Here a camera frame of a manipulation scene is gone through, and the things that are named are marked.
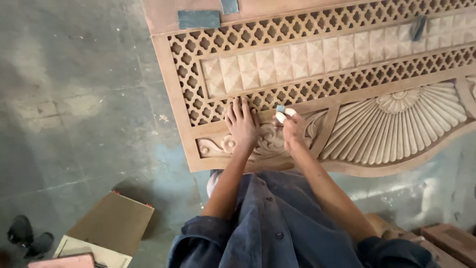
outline carved fan motif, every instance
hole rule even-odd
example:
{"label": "carved fan motif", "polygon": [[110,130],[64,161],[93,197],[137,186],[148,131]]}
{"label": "carved fan motif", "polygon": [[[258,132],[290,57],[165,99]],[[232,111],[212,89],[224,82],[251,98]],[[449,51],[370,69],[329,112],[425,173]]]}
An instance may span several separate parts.
{"label": "carved fan motif", "polygon": [[[304,139],[309,147],[312,146],[312,143],[320,133],[326,114],[327,111],[322,111],[305,115],[306,131]],[[198,147],[202,157],[229,156],[233,153],[235,145],[233,137],[229,134],[217,142],[209,138],[198,140]],[[253,150],[250,160],[269,159],[270,157],[285,153],[285,151],[282,129],[276,130],[271,123],[264,123],[260,126],[258,145]]]}
{"label": "carved fan motif", "polygon": [[469,82],[469,90],[473,94],[473,98],[476,100],[476,75],[468,75],[466,79]]}
{"label": "carved fan motif", "polygon": [[464,121],[466,112],[452,82],[355,102],[340,108],[320,158],[367,165],[393,162],[424,150]]}

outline person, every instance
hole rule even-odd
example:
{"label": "person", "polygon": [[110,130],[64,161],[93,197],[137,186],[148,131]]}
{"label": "person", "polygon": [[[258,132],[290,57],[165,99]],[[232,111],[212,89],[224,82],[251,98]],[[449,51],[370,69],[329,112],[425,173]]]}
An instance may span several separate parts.
{"label": "person", "polygon": [[283,127],[284,147],[302,175],[243,174],[258,140],[256,110],[235,98],[225,122],[236,143],[233,154],[201,216],[173,241],[168,267],[435,267],[423,247],[377,237],[304,143],[299,114],[273,124]]}

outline sleeve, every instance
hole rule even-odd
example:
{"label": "sleeve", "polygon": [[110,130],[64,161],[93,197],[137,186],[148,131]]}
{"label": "sleeve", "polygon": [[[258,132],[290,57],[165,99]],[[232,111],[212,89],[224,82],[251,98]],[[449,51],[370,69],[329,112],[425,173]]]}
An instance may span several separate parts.
{"label": "sleeve", "polygon": [[362,263],[372,268],[437,267],[428,250],[408,240],[369,237],[359,242],[357,248]]}
{"label": "sleeve", "polygon": [[197,216],[182,227],[170,249],[169,268],[218,267],[232,224],[221,218]]}

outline hand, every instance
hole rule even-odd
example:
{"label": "hand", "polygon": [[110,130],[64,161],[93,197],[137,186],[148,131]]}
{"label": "hand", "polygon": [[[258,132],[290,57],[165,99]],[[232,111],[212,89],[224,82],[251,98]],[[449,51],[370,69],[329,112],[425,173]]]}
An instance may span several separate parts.
{"label": "hand", "polygon": [[235,140],[235,151],[243,150],[251,154],[259,135],[259,118],[256,109],[250,113],[248,101],[236,97],[227,108],[225,122]]}
{"label": "hand", "polygon": [[289,153],[292,153],[293,149],[297,146],[306,147],[304,142],[304,118],[299,114],[295,114],[292,117],[286,114],[286,120],[281,124],[276,116],[273,116],[273,125],[275,127],[283,127],[284,136],[284,148]]}

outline concrete floor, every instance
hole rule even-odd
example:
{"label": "concrete floor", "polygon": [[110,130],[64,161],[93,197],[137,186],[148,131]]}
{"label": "concrete floor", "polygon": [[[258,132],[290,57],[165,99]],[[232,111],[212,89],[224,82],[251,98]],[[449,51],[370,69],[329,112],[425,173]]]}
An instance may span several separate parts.
{"label": "concrete floor", "polygon": [[[156,208],[130,267],[165,267],[208,199],[208,172],[188,171],[140,1],[0,1],[0,82],[0,233],[25,214],[56,248],[114,188]],[[475,162],[472,133],[403,174],[332,176],[364,212],[401,227],[470,228]],[[0,249],[25,265],[5,235]]]}

